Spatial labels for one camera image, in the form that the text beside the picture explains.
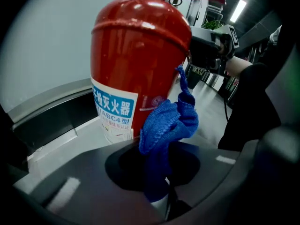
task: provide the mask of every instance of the floor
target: floor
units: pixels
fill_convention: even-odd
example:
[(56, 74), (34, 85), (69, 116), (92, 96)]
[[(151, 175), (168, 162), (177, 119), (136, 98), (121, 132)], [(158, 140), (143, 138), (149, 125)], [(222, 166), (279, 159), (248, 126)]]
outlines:
[[(180, 85), (177, 83), (168, 97), (171, 102), (177, 101), (180, 92)], [(191, 138), (181, 141), (216, 148), (227, 124), (223, 99), (201, 81), (191, 92), (196, 100), (199, 127)], [(227, 112), (230, 116), (231, 108), (227, 107)], [(17, 181), (15, 187), (29, 194), (43, 178), (80, 153), (108, 145), (101, 132), (99, 118), (94, 118), (53, 140), (28, 157), (30, 173)]]

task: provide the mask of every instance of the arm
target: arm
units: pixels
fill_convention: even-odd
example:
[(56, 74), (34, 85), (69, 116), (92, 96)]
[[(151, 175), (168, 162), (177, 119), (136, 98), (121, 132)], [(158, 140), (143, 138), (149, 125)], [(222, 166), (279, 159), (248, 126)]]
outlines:
[(233, 58), (229, 59), (226, 62), (225, 70), (229, 73), (230, 76), (239, 78), (240, 73), (250, 65), (252, 65), (251, 62), (233, 56)]

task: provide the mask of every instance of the ceiling light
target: ceiling light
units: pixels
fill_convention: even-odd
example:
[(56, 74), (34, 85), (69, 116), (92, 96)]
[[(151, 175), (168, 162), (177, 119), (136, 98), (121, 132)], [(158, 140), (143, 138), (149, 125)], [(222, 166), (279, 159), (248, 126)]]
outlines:
[(236, 7), (236, 9), (235, 9), (235, 11), (234, 11), (231, 19), (230, 19), (231, 22), (235, 23), (235, 21), (238, 19), (238, 17), (241, 14), (241, 12), (244, 10), (246, 4), (247, 3), (245, 1), (243, 1), (243, 0), (239, 1), (239, 3), (237, 5), (237, 7)]

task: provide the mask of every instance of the person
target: person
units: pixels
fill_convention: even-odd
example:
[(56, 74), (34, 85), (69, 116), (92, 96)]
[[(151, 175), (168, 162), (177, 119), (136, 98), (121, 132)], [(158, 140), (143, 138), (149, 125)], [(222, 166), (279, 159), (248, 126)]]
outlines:
[(263, 56), (255, 64), (233, 56), (226, 63), (229, 75), (239, 79), (232, 114), (218, 149), (241, 151), (247, 141), (260, 139), (281, 125), (275, 107), (265, 92), (282, 68), (291, 45), (284, 27), (270, 36)]

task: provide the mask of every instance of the blue towel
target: blue towel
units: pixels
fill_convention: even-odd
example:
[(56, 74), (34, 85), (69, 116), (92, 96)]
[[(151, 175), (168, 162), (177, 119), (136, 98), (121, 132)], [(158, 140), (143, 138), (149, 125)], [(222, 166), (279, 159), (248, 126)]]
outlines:
[(188, 91), (182, 66), (176, 69), (180, 75), (182, 92), (178, 102), (164, 101), (146, 119), (140, 132), (139, 151), (147, 155), (145, 163), (145, 195), (150, 202), (168, 194), (167, 175), (172, 173), (168, 161), (169, 143), (191, 137), (198, 128), (195, 98)]

